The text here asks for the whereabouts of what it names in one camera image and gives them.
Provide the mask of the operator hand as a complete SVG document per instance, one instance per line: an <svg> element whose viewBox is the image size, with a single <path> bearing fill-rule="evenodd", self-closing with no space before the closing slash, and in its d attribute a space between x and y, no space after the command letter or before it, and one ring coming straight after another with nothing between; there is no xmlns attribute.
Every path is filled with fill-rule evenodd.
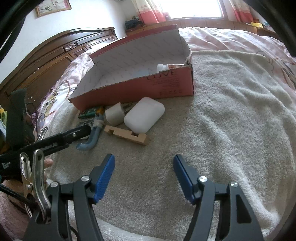
<svg viewBox="0 0 296 241"><path fill-rule="evenodd" d="M45 159L44 160L44 170L52 166L54 161L52 159ZM48 179L47 173L44 171L44 182Z"/></svg>

